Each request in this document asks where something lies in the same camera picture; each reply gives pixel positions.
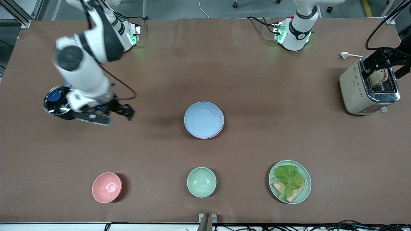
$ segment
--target plate with lettuce and bread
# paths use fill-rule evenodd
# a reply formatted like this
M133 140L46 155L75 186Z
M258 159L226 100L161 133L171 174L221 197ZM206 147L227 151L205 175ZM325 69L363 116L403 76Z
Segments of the plate with lettuce and bread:
M276 163L268 175L268 184L274 196L287 204L301 203L311 192L308 171L292 160Z

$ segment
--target stacked plates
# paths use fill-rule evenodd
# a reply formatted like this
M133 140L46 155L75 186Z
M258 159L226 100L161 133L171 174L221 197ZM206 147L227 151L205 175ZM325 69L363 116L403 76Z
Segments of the stacked plates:
M198 102L185 112L184 125L191 135L200 139L209 139L223 129L224 115L215 104Z

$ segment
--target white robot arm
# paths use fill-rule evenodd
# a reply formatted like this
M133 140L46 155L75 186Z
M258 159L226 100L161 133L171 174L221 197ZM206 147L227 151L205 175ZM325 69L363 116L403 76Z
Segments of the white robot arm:
M312 32L312 27L317 21L319 13L317 5L336 5L345 0L293 0L297 5L297 12L294 18L274 25L274 39L285 49L298 51L308 43Z
M127 20L120 20L114 13L115 11L111 7L116 7L121 3L121 0L98 0L103 7L104 15L110 22L111 26L120 35L120 42L124 48L124 52L128 51L132 46L138 45L139 36L141 32L140 25L128 22ZM80 0L66 0L66 2L81 10L83 5Z
M85 1L84 7L95 26L72 37L57 39L53 56L53 64L70 83L71 89L64 95L61 95L62 91L50 91L44 107L53 105L58 109L54 105L67 102L64 107L70 109L70 116L65 113L65 119L75 118L101 125L111 124L110 111L130 120L134 110L128 104L118 103L112 84L99 66L121 58L124 50L122 36L111 26L97 0Z

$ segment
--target gray floor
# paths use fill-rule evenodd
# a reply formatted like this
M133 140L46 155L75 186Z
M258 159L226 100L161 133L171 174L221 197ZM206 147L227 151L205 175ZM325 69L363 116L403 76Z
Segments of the gray floor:
M295 13L296 6L292 0L238 0L238 8L234 9L234 0L200 0L201 7L211 18L273 18L290 16ZM380 16L386 7L386 0L368 0L373 16ZM122 0L114 8L125 16L141 16L143 0ZM331 13L326 12L327 6L321 6L324 18L361 18L366 17L362 0L346 0L343 4L334 6ZM147 16L150 20L172 20L179 18L205 18L200 11L198 0L147 0ZM65 0L50 0L42 20L85 20L84 13L67 4ZM411 13L408 9L396 20L397 30L408 27L411 23ZM0 39L14 45L20 28L0 27ZM12 49L0 43L0 65L6 67Z

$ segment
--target white cable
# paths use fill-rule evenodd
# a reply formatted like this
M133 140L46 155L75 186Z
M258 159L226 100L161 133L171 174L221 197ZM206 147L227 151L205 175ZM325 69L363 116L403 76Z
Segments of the white cable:
M358 57L358 58L363 58L363 57L364 57L364 56L360 56L360 55L349 54L349 53L346 52L346 51L341 52L341 53L340 53L340 56L341 56L343 59L347 59L348 56L353 56L353 57Z
M200 7L200 10L207 16L207 18L210 18L210 17L208 16L208 14L207 14L205 11L203 11L203 9L201 8L200 0L199 0L199 7Z

